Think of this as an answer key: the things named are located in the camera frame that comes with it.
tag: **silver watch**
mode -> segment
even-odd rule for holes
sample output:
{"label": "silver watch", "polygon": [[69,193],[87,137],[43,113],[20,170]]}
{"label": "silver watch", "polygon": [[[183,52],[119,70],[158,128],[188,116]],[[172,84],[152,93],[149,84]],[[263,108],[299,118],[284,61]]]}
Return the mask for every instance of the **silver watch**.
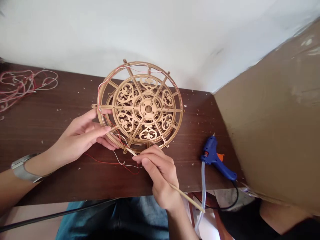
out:
{"label": "silver watch", "polygon": [[29,159],[31,159],[39,154],[40,153],[30,154],[30,155],[27,155],[27,156],[24,156],[24,157],[18,159],[17,161],[14,161],[11,164],[11,169],[13,170],[14,175],[16,175],[16,177],[18,177],[20,179],[29,180],[33,183],[40,182],[43,179],[45,179],[47,176],[49,176],[50,174],[45,175],[45,176],[37,176],[37,175],[34,175],[32,173],[27,172],[27,170],[24,168],[24,163],[26,161],[28,161]]}

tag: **wooden stick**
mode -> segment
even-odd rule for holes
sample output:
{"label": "wooden stick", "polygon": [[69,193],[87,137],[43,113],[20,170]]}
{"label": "wooden stick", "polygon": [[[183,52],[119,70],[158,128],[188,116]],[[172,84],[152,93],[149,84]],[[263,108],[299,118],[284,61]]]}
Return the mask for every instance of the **wooden stick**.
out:
{"label": "wooden stick", "polygon": [[[135,152],[133,152],[131,149],[127,148],[127,150],[133,155],[133,156],[137,156],[137,154]],[[206,211],[199,205],[197,204],[195,201],[193,201],[188,195],[186,195],[184,192],[182,192],[179,188],[177,188],[175,185],[169,183],[169,185],[176,191],[178,191],[178,193],[180,193],[180,195],[182,197],[184,197],[185,199],[187,199],[193,206],[195,206],[197,209],[199,209],[201,212],[205,213]]]}

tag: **cardboard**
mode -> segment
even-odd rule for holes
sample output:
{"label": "cardboard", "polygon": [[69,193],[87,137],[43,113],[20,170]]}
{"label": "cardboard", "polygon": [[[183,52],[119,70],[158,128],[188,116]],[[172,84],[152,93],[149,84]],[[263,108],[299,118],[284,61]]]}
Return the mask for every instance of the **cardboard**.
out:
{"label": "cardboard", "polygon": [[320,215],[320,21],[215,98],[251,190]]}

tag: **white wall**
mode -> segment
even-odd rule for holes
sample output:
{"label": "white wall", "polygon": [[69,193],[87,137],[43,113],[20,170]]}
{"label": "white wall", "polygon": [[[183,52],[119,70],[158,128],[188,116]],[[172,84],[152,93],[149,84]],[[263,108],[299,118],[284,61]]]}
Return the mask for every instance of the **white wall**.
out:
{"label": "white wall", "polygon": [[214,92],[319,16],[318,0],[0,0],[0,56],[106,76],[152,62]]}

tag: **center hole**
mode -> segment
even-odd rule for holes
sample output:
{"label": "center hole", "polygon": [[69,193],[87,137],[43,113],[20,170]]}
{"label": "center hole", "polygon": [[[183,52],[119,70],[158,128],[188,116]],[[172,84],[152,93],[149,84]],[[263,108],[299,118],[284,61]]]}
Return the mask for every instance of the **center hole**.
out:
{"label": "center hole", "polygon": [[146,106],[145,109],[146,109],[147,113],[151,113],[151,111],[152,111],[152,107],[150,105]]}

